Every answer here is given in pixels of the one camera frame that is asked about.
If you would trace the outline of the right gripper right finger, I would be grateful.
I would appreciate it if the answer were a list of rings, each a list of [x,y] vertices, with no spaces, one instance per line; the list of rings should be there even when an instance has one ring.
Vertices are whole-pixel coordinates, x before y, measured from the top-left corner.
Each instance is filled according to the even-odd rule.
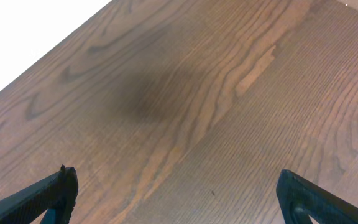
[[[358,208],[296,173],[284,169],[276,194],[286,224],[358,224]]]

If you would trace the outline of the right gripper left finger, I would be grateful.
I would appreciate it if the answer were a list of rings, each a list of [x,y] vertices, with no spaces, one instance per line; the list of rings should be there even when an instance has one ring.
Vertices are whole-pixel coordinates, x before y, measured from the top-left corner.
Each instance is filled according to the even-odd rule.
[[[31,223],[43,215],[42,223],[68,224],[77,195],[75,168],[61,166],[58,172],[0,200],[0,223]]]

